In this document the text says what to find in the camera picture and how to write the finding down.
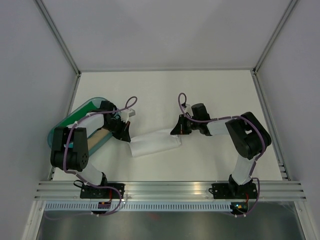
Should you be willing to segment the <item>white t shirt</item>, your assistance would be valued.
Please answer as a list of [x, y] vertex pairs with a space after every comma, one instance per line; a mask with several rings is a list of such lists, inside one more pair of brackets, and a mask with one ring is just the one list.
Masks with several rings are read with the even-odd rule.
[[132, 157], [141, 157], [178, 148], [182, 144], [178, 135], [171, 135], [170, 129], [162, 129], [135, 136], [128, 144]]

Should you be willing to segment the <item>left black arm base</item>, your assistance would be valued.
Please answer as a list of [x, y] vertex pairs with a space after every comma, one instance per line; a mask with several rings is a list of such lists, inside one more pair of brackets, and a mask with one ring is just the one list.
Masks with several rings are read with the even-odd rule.
[[120, 196], [116, 189], [120, 192], [121, 197], [125, 193], [124, 183], [109, 183], [108, 188], [96, 188], [83, 184], [81, 186], [80, 198], [81, 199], [115, 199], [119, 200]]

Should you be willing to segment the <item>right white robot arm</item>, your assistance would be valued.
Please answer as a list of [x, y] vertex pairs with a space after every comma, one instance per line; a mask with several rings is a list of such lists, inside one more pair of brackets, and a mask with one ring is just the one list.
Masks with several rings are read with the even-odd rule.
[[229, 177], [228, 192], [235, 198], [241, 197], [247, 190], [246, 184], [252, 180], [257, 160], [272, 143], [269, 133], [250, 111], [240, 116], [211, 118], [203, 103], [192, 106], [183, 103], [179, 107], [182, 114], [171, 135], [189, 135], [198, 130], [207, 137], [230, 136], [238, 157]]

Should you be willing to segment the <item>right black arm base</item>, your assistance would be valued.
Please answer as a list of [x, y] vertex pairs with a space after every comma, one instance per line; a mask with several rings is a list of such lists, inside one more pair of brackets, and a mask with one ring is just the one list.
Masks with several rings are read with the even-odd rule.
[[246, 200], [258, 197], [257, 186], [253, 182], [245, 185], [231, 185], [229, 183], [213, 183], [210, 192], [217, 200]]

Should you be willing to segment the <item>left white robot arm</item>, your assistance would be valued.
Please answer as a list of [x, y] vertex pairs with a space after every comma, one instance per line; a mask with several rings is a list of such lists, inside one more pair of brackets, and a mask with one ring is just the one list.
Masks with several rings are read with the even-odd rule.
[[90, 156], [110, 138], [129, 143], [130, 117], [135, 114], [130, 105], [119, 109], [103, 97], [87, 100], [49, 132], [51, 165], [92, 186], [98, 198], [106, 197], [106, 174], [90, 163]]

